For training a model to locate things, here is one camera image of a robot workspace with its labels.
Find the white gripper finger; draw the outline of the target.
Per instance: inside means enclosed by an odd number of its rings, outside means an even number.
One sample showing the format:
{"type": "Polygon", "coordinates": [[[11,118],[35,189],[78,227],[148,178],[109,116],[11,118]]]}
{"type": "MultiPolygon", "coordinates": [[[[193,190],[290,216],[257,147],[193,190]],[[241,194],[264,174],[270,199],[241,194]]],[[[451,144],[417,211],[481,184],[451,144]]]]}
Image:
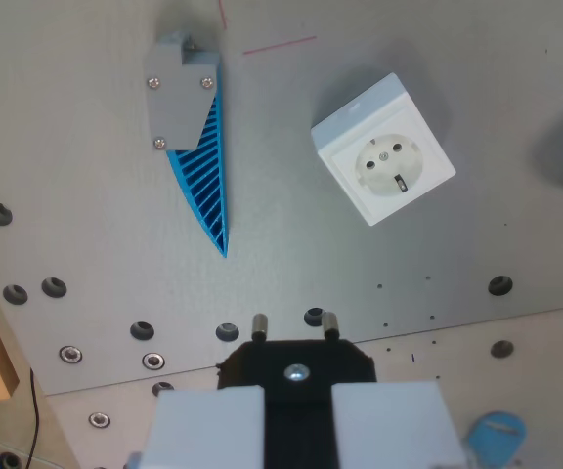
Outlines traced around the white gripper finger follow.
{"type": "Polygon", "coordinates": [[[262,468],[265,392],[259,386],[164,391],[142,468],[262,468]]]}
{"type": "Polygon", "coordinates": [[[437,383],[336,384],[331,389],[341,468],[466,468],[437,383]]]}

